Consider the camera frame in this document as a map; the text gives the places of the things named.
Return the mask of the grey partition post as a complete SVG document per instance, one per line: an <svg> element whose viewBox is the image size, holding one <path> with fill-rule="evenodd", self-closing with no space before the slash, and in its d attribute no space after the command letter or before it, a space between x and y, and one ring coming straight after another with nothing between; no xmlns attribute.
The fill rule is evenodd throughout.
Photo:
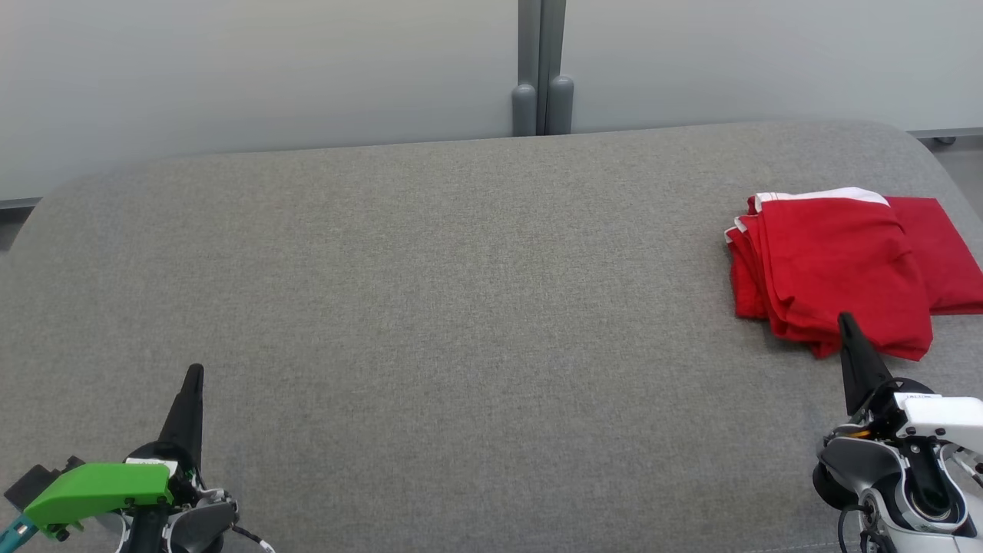
<svg viewBox="0 0 983 553"><path fill-rule="evenodd" d="M568 0L518 0L514 137L571 133L574 81L561 70L566 10Z"/></svg>

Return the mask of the grey partition base rail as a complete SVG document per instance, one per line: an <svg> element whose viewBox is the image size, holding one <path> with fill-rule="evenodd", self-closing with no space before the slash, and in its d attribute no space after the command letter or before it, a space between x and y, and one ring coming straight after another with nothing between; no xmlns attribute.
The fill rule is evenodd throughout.
<svg viewBox="0 0 983 553"><path fill-rule="evenodd" d="M919 140L930 140L933 144L951 146L961 137L983 136L983 127L972 128L941 128L907 131L909 135Z"/></svg>

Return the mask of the red shorts with white stripes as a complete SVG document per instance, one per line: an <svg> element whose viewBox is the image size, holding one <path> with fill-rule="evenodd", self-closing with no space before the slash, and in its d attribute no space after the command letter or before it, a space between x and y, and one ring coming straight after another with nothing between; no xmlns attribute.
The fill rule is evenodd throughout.
<svg viewBox="0 0 983 553"><path fill-rule="evenodd" d="M735 312L818 359L842 346L853 315L878 353L919 361L933 329L922 272L891 204L856 187L758 193L724 231Z"/></svg>

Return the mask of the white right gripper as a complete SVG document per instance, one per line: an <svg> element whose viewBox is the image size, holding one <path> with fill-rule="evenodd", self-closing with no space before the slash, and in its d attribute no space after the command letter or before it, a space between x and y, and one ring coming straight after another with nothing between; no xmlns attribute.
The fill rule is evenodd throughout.
<svg viewBox="0 0 983 553"><path fill-rule="evenodd" d="M894 379L851 313L840 313L840 369L847 423L826 441L853 438L899 447L905 439L983 448L983 399L942 396L912 379Z"/></svg>

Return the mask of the red basketball jersey white trim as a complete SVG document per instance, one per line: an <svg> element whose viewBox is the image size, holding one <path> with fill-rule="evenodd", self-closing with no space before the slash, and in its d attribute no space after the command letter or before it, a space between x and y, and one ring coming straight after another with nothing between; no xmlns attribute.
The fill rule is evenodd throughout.
<svg viewBox="0 0 983 553"><path fill-rule="evenodd" d="M983 269L934 198L888 197L921 272L933 316L983 315Z"/></svg>

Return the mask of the grey fabric sofa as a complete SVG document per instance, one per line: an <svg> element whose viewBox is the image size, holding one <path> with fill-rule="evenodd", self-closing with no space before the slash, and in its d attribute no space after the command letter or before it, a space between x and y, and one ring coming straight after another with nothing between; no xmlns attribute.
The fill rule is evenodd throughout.
<svg viewBox="0 0 983 553"><path fill-rule="evenodd" d="M882 124L772 122L134 164L0 255L2 493L122 461L187 367L203 474L277 553L838 553L839 361L733 315L758 191L934 197Z"/></svg>

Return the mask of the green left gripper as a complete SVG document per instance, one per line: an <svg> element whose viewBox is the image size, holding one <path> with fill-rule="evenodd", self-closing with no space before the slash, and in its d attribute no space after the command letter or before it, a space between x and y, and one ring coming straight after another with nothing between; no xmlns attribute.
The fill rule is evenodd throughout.
<svg viewBox="0 0 983 553"><path fill-rule="evenodd" d="M109 512L176 508L196 501L204 427L204 367L187 367L157 442L135 449L123 462L92 462L65 472L22 514L39 531Z"/></svg>

